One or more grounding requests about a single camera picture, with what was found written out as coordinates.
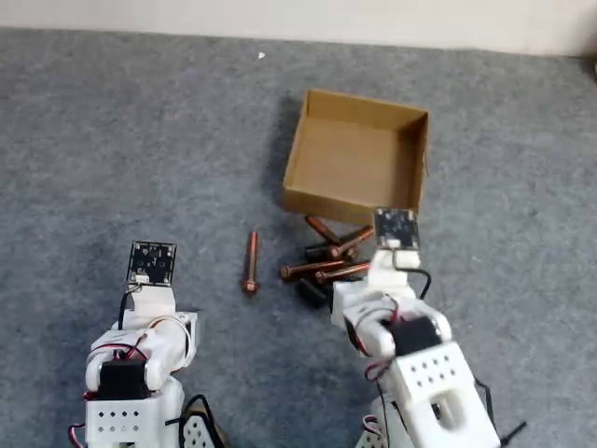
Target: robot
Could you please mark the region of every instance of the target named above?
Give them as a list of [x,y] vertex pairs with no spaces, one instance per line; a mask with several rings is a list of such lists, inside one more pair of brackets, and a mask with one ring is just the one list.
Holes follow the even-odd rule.
[[224,448],[205,397],[184,405],[172,377],[191,363],[200,335],[197,314],[176,311],[175,255],[176,245],[133,242],[118,321],[87,358],[86,424],[69,427],[73,446],[83,446],[76,429],[84,427],[89,448]]
[[[368,275],[334,283],[331,316],[359,353],[374,360],[365,376],[377,384],[380,397],[363,419],[356,447],[508,445],[526,422],[498,437],[489,388],[471,372],[446,316],[423,301],[431,275],[420,269],[414,212],[379,208],[374,223],[378,248]],[[426,277],[419,296],[408,282],[411,273]],[[487,411],[476,385],[486,389]]]
[[[333,285],[331,322],[373,360],[365,376],[380,393],[356,448],[508,445],[526,423],[498,437],[489,388],[473,376],[446,316],[423,301],[431,275],[420,268],[414,212],[380,208],[374,222],[378,248],[367,276]],[[205,397],[185,404],[172,377],[200,339],[197,314],[176,311],[175,254],[176,245],[133,242],[118,321],[87,358],[86,423],[69,427],[73,446],[83,446],[76,430],[84,427],[89,448],[225,448]],[[426,277],[419,296],[412,273]],[[486,388],[487,411],[476,385]]]

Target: screw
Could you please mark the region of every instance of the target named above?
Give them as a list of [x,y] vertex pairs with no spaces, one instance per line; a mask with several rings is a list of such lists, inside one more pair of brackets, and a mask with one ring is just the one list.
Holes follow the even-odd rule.
[[344,269],[339,269],[337,271],[332,271],[331,273],[326,273],[324,271],[318,271],[315,273],[315,280],[317,283],[325,283],[335,280],[340,280],[341,278],[348,277],[349,275],[353,275],[354,273],[363,273],[364,271],[369,269],[368,261],[365,263],[354,264],[352,266],[348,266]]
[[328,243],[333,245],[341,244],[340,237],[316,217],[305,217],[305,222],[309,224],[314,231],[319,233]]
[[[329,259],[329,244],[321,243],[319,245],[308,245],[303,249],[305,259],[310,263],[325,261]],[[348,249],[343,258],[347,261],[354,261],[358,257],[358,250],[356,247]]]
[[372,234],[373,234],[373,228],[371,226],[364,227],[355,235],[355,237],[353,239],[348,240],[348,241],[342,243],[341,245],[331,245],[329,247],[329,249],[327,250],[329,253],[329,256],[332,259],[339,259],[344,252],[346,252],[351,247],[355,247],[359,243],[362,243],[363,241],[367,240],[367,238],[369,236],[371,236]]
[[288,266],[287,264],[280,268],[280,276],[284,280],[290,280],[292,277],[303,273],[312,273],[315,271],[329,271],[344,266],[344,260],[322,261],[321,263],[301,264],[299,266]]
[[318,261],[324,261],[328,259],[329,254],[327,253],[328,243],[321,243],[319,245],[308,245],[304,248],[305,259],[310,263]]
[[249,233],[249,243],[246,252],[246,268],[244,271],[243,291],[245,294],[252,296],[259,290],[259,283],[257,282],[257,241],[258,236],[256,231]]

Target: cardboard box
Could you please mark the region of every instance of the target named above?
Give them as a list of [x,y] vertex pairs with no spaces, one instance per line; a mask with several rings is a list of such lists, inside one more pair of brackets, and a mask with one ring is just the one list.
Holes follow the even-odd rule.
[[419,209],[426,111],[308,91],[286,167],[283,206],[370,224],[376,206]]

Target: wire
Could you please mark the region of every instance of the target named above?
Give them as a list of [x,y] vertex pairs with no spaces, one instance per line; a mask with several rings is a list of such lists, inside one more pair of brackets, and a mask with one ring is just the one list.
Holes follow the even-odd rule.
[[124,356],[124,358],[125,358],[125,359],[129,359],[129,358],[132,356],[132,354],[133,354],[134,352],[138,352],[138,351],[139,351],[139,349],[138,349],[137,347],[139,347],[139,343],[140,343],[140,342],[141,342],[143,339],[145,339],[146,337],[147,337],[147,333],[143,333],[141,336],[139,336],[139,339],[137,339],[137,342],[136,342],[136,343],[134,343],[134,346],[132,347],[132,349],[131,349],[131,350],[129,350],[129,351],[127,352],[127,354]]
[[489,415],[489,419],[492,422],[493,429],[495,429],[495,418],[493,416],[493,399],[492,399],[492,390],[490,387],[484,383],[482,383],[479,378],[475,377],[475,385],[483,389],[485,391],[485,407],[487,408],[487,414]]
[[215,448],[224,448],[224,443],[220,439],[220,436],[217,433],[217,430],[215,429],[214,415],[212,414],[212,410],[209,407],[207,398],[203,394],[197,394],[197,395],[193,396],[189,401],[187,401],[187,404],[185,405],[185,408],[183,409],[183,412],[180,415],[180,418],[178,421],[178,446],[180,448],[185,447],[185,424],[187,423],[188,419],[190,417],[192,417],[193,415],[199,415],[201,417],[203,416],[203,413],[197,413],[197,412],[190,413],[189,412],[190,408],[198,400],[201,400],[203,408],[205,408],[205,413],[207,414],[207,420],[208,420],[208,422],[205,422],[205,423],[207,426],[207,430],[209,431],[210,436],[211,436],[213,442],[215,443]]
[[91,356],[91,354],[93,354],[94,352],[96,352],[98,350],[105,349],[105,348],[110,348],[110,349],[113,349],[113,348],[128,348],[129,352],[127,352],[127,355],[131,351],[135,351],[139,355],[141,355],[141,357],[143,357],[144,360],[147,360],[147,356],[146,356],[145,353],[143,353],[141,350],[139,350],[135,345],[130,345],[129,343],[105,343],[103,345],[99,345],[99,346],[95,347],[93,350],[90,351],[90,354],[88,355],[88,359]]
[[141,288],[141,285],[137,285],[136,287],[127,289],[127,291],[122,296],[122,299],[120,299],[120,310],[118,311],[118,329],[122,329],[122,325],[124,324],[124,310],[127,307],[127,300],[129,299],[129,295],[133,292],[141,290]]
[[420,273],[421,275],[424,275],[426,277],[425,286],[423,287],[423,290],[421,291],[421,294],[419,295],[419,299],[421,299],[423,301],[425,299],[425,296],[427,295],[427,291],[431,287],[431,274],[428,271],[426,271],[425,269],[398,267],[397,262],[396,262],[396,253],[397,252],[398,252],[397,249],[392,249],[392,266],[394,267],[394,269],[396,271],[399,271],[401,273]]
[[[387,359],[384,361],[380,361],[380,362],[374,362],[372,364],[369,364],[366,368],[365,368],[365,379],[367,381],[378,381],[380,378],[382,378],[383,374],[387,372],[387,370],[390,368],[390,366],[392,365],[392,361],[394,359]],[[379,369],[377,374],[373,377],[369,376],[369,373],[371,371],[374,371],[376,369]]]
[[183,359],[183,366],[184,366],[185,364],[188,363],[188,361],[192,355],[192,352],[190,351],[190,346],[193,344],[193,338],[191,337],[190,333],[188,332],[188,329],[185,326],[185,324],[183,324],[179,319],[177,319],[173,315],[163,315],[162,317],[157,317],[157,318],[153,319],[151,322],[149,322],[149,325],[147,327],[149,329],[154,329],[159,323],[166,321],[166,320],[174,322],[176,325],[178,325],[178,327],[180,327],[182,329],[182,331],[185,332],[185,336],[187,337],[188,349],[187,349],[187,352],[185,353],[185,358]]
[[371,434],[375,434],[376,436],[381,437],[382,436],[381,432],[378,429],[372,427],[370,425],[371,423],[379,425],[377,417],[373,414],[365,415],[363,417],[363,429],[366,432],[370,432]]
[[77,424],[71,425],[70,427],[68,427],[68,430],[66,431],[68,433],[68,440],[76,448],[83,448],[83,445],[81,444],[81,442],[78,441],[78,439],[76,438],[76,433],[75,433],[75,429],[78,429],[80,427],[85,427],[85,424],[77,423]]
[[385,424],[385,438],[387,439],[387,443],[385,446],[391,447],[390,444],[390,429],[388,428],[388,414],[385,410],[385,398],[383,397],[382,387],[380,386],[380,382],[376,381],[375,385],[377,386],[377,391],[380,393],[380,399],[382,399],[382,407],[383,407],[383,423]]
[[359,316],[358,320],[354,324],[354,335],[355,335],[355,338],[356,338],[358,349],[361,352],[363,352],[363,354],[365,354],[368,357],[370,356],[370,354],[367,352],[367,348],[363,345],[363,342],[361,341],[361,338],[359,338],[357,336],[358,328],[363,323],[363,320],[365,318],[369,317],[373,313],[377,313],[378,311],[391,311],[392,312],[391,320],[392,320],[392,322],[394,322],[398,318],[398,302],[395,301],[394,299],[391,299],[391,300],[394,303],[394,308],[384,308],[384,307],[373,308],[372,310],[368,310],[367,312],[361,314],[361,316]]
[[514,429],[512,429],[509,434],[507,434],[506,436],[502,437],[500,439],[500,447],[502,447],[502,446],[508,446],[510,444],[510,442],[512,441],[512,439],[514,439],[515,436],[518,436],[519,433],[523,429],[526,428],[526,426],[527,426],[527,423],[526,422],[522,422],[517,427],[515,427]]

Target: circuit board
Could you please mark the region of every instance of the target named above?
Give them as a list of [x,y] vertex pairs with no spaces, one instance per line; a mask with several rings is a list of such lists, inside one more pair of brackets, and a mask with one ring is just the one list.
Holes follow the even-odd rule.
[[175,258],[176,245],[133,241],[127,273],[128,283],[169,287],[173,280]]
[[419,249],[419,229],[413,210],[377,208],[375,210],[375,234],[381,247],[396,246],[401,250]]

